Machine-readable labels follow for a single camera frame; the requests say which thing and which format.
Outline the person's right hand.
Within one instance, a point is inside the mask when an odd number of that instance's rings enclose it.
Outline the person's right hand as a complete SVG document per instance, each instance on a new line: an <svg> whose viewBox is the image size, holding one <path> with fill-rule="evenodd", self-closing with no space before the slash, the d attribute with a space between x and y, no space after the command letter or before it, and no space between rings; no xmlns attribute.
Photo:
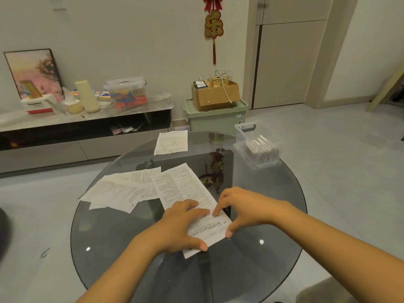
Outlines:
<svg viewBox="0 0 404 303"><path fill-rule="evenodd" d="M292 204L239 187L225 189L212 213L214 217L227 207L234 207L237 218L242 219L242 228L262 224L275 225L281 214L292 208Z"/></svg>

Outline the wide printed paper sheet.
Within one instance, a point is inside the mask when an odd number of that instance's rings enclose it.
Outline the wide printed paper sheet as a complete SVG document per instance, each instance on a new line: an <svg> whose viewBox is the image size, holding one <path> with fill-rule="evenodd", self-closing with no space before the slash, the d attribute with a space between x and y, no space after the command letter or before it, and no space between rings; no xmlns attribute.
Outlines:
<svg viewBox="0 0 404 303"><path fill-rule="evenodd" d="M115 209L130 214L152 183L138 183L105 176L89 188L79 200L90 203L89 210Z"/></svg>

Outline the clear plastic handled box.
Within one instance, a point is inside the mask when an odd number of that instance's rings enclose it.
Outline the clear plastic handled box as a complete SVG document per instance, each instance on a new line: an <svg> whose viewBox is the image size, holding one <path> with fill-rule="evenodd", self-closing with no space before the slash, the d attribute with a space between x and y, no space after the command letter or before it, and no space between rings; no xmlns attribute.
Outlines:
<svg viewBox="0 0 404 303"><path fill-rule="evenodd" d="M239 155L244 159L244 161L252 168L253 170L265 169L274 166L279 166L281 164L281 149L282 149L282 139L275 133L269 126L265 125L262 122L248 122L248 123L241 123L235 125L236 129L236 141L233 145L235 150L239 153ZM255 164L252 163L250 158L247 154L247 146L245 144L246 139L255 139L259 135L265 136L271 142L276 144L276 146L280 150L280 160L279 163L272 166L267 166L263 168L257 167Z"/></svg>

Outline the long printed paper leaflet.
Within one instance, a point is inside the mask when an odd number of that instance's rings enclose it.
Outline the long printed paper leaflet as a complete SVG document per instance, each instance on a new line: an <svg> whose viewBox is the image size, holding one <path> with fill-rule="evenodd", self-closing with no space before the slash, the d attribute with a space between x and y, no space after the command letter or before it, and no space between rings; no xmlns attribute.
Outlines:
<svg viewBox="0 0 404 303"><path fill-rule="evenodd" d="M209 215L190 224L189 236L202 239L209 248L225 238L231 219L223 210L212 215L217 201L186 163L152 175L151 180L164 210L187 199L197 201L197 208L210 210Z"/></svg>

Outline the green plastic storage bin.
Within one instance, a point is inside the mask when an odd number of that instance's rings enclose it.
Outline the green plastic storage bin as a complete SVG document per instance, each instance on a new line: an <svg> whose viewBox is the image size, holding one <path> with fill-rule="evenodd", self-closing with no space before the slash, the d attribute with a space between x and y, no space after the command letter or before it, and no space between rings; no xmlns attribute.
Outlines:
<svg viewBox="0 0 404 303"><path fill-rule="evenodd" d="M183 109L191 131L221 132L235 135L235 125L244 123L249 105L240 100L234 107L200 112L192 99L187 99L184 101Z"/></svg>

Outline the row of white packets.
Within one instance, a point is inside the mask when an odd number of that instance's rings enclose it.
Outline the row of white packets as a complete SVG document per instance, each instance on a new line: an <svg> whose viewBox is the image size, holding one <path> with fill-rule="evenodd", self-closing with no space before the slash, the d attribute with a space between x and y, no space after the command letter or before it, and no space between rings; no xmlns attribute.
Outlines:
<svg viewBox="0 0 404 303"><path fill-rule="evenodd" d="M280 150L269 139L259 135L255 139L246 139L247 154L253 164L259 168L279 163Z"/></svg>

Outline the light wooden furniture leg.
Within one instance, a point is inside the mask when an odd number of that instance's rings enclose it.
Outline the light wooden furniture leg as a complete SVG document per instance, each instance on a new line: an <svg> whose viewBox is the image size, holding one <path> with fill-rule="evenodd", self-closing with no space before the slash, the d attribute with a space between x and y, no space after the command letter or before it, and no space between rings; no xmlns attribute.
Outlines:
<svg viewBox="0 0 404 303"><path fill-rule="evenodd" d="M384 104L397 90L399 85L404 81L404 62L400 65L395 73L386 81L381 91L374 97L366 112L373 112L380 104Z"/></svg>

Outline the framed pink landscape picture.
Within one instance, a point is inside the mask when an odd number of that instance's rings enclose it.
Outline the framed pink landscape picture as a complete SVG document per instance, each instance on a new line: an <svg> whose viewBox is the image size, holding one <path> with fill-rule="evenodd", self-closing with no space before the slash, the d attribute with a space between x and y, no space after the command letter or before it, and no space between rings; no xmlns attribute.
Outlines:
<svg viewBox="0 0 404 303"><path fill-rule="evenodd" d="M3 52L20 100L52 94L64 100L63 83L50 48Z"/></svg>

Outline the small printed paper sheet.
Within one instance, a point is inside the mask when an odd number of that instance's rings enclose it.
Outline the small printed paper sheet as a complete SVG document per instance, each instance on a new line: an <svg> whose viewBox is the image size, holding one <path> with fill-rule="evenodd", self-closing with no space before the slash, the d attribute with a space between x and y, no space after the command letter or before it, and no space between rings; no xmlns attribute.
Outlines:
<svg viewBox="0 0 404 303"><path fill-rule="evenodd" d="M160 133L154 156L188 151L188 130Z"/></svg>

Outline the low grey media cabinet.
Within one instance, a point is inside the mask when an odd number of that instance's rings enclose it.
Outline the low grey media cabinet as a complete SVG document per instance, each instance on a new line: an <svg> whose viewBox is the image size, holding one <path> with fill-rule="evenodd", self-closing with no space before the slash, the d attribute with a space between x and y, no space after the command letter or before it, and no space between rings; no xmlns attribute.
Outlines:
<svg viewBox="0 0 404 303"><path fill-rule="evenodd" d="M0 174L67 163L118 157L172 128L174 103L169 93L152 95L143 106L99 112L56 111L30 115L0 113ZM145 122L138 132L114 136L111 126Z"/></svg>

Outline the person's right forearm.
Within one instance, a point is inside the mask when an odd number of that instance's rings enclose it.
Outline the person's right forearm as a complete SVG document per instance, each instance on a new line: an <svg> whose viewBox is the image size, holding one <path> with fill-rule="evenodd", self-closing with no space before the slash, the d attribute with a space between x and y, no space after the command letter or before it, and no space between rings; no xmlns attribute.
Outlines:
<svg viewBox="0 0 404 303"><path fill-rule="evenodd" d="M292 205L277 227L360 303L404 303L404 260L305 214Z"/></svg>

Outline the white and red tissue box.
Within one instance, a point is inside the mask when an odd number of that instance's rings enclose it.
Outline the white and red tissue box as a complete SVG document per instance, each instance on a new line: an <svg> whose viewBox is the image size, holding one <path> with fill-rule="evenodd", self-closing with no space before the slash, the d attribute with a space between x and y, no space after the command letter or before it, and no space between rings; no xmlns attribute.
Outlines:
<svg viewBox="0 0 404 303"><path fill-rule="evenodd" d="M30 115L54 112L58 100L53 94L44 94L39 98L23 98L20 100L23 109Z"/></svg>

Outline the small cream round jar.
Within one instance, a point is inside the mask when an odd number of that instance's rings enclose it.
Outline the small cream round jar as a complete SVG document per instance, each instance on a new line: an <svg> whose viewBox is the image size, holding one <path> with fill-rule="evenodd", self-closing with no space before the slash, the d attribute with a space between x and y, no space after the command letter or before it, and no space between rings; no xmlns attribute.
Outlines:
<svg viewBox="0 0 404 303"><path fill-rule="evenodd" d="M84 111L84 107L80 100L72 99L72 100L64 100L63 104L65 105L67 111L71 115L77 115Z"/></svg>

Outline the creased printed paper sheet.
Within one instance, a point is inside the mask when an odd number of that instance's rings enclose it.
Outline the creased printed paper sheet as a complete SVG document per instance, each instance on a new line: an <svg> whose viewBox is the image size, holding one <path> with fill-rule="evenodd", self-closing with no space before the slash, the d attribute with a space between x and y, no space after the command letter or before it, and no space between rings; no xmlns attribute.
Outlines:
<svg viewBox="0 0 404 303"><path fill-rule="evenodd" d="M152 168L152 169L144 169L144 170L139 170L139 171L132 171L132 172L126 172L126 173L117 173L116 176L118 178L122 178L124 180L136 182L136 183L142 183L142 184L150 184L149 188L146 190L146 192L143 194L142 198L140 201L148 201L152 199L158 199L158 193L156 189L154 188L154 184L152 182L152 175L161 173L161 167L157 168Z"/></svg>

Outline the clear bin with colourful contents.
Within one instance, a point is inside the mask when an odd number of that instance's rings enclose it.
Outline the clear bin with colourful contents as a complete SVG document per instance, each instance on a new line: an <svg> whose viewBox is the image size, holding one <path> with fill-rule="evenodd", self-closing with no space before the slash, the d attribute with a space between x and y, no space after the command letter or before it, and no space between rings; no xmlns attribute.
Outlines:
<svg viewBox="0 0 404 303"><path fill-rule="evenodd" d="M116 109L143 106L148 103L144 77L130 77L107 81L104 91L109 93Z"/></svg>

